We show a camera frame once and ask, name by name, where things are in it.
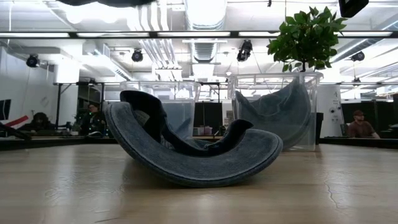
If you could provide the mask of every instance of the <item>black speaker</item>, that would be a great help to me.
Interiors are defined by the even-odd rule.
[[[369,0],[339,0],[338,3],[340,5],[341,16],[352,18],[368,5]]]

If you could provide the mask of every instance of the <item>gray felt rocker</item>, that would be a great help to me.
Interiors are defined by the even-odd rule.
[[[233,103],[239,118],[252,122],[256,129],[278,135],[284,142],[284,150],[295,146],[308,133],[310,98],[298,78],[283,89],[253,102],[238,91],[235,94],[238,104]]]
[[[108,106],[106,120],[114,137],[134,159],[161,177],[189,187],[222,187],[257,174],[279,155],[280,137],[251,129],[237,120],[216,143],[180,139],[169,127],[162,103],[140,91],[123,91]],[[161,144],[167,141],[173,147]]]

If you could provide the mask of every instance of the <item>spotlight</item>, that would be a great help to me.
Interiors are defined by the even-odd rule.
[[[131,60],[133,62],[141,62],[144,57],[142,56],[141,49],[135,49],[132,53]]]
[[[40,60],[38,55],[30,55],[26,60],[26,65],[30,68],[37,68],[40,66]]]
[[[365,54],[363,52],[358,52],[358,53],[354,54],[353,56],[351,56],[350,59],[354,62],[363,61],[365,59]]]
[[[244,62],[250,57],[250,51],[253,50],[253,46],[250,40],[244,40],[242,47],[239,49],[238,56],[236,59],[239,62]]]

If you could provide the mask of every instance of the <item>cap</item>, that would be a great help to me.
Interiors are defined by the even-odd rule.
[[[360,111],[360,110],[356,110],[356,111],[354,112],[354,116],[363,116],[363,112]]]

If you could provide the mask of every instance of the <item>white ceiling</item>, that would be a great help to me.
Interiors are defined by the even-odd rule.
[[[277,30],[280,23],[284,20],[285,4],[284,0],[273,0],[272,7],[267,7],[266,1],[245,1],[229,0],[226,12],[225,29],[226,30]],[[287,1],[286,14],[293,15],[299,10],[308,11],[308,7],[317,7],[323,9],[325,6],[332,11],[338,11],[338,5],[335,0],[289,0]],[[168,23],[172,30],[185,29],[185,12],[182,0],[168,0]],[[80,31],[102,31],[102,30],[129,30],[126,22],[127,9],[121,9],[118,13],[118,19],[113,24],[107,24],[100,19],[88,19],[78,24],[71,24],[67,21],[66,14],[62,5],[54,1],[4,1],[0,0],[0,30],[41,30],[41,31],[60,31],[60,30],[80,30]],[[381,24],[388,18],[398,16],[398,1],[394,0],[370,0],[369,5],[358,13],[354,18],[346,21],[346,30],[381,30]],[[349,44],[352,39],[340,39],[340,43],[335,47]],[[272,56],[267,54],[268,40],[253,39],[253,54],[248,61],[238,63],[236,53],[243,39],[228,39],[228,43],[218,44],[218,53],[213,62],[221,63],[215,66],[214,74],[223,76],[227,71],[236,73],[272,73],[280,72],[281,65],[274,64]],[[107,44],[111,50],[111,56],[118,61],[127,71],[132,72],[150,72],[152,62],[144,54],[144,60],[134,63],[130,59],[131,53],[135,48],[141,48],[137,40],[118,40],[107,39],[99,40],[99,44]],[[190,49],[188,44],[183,44],[181,40],[172,41],[179,64],[183,69],[183,76],[191,74]],[[81,50],[82,42],[80,40],[18,40],[11,42],[13,45],[22,45],[28,47],[59,47],[67,53],[73,55]],[[385,65],[397,62],[398,47],[396,39],[385,39],[366,49],[363,52],[366,59],[363,62],[355,64],[351,61],[340,61],[333,64],[333,67],[341,71],[342,77],[336,74],[340,80],[351,81],[354,71],[356,75],[368,73],[377,70]],[[383,77],[395,74],[397,69],[394,67],[388,72],[379,74],[376,79],[382,80]],[[82,74],[89,75],[88,71],[82,71]]]

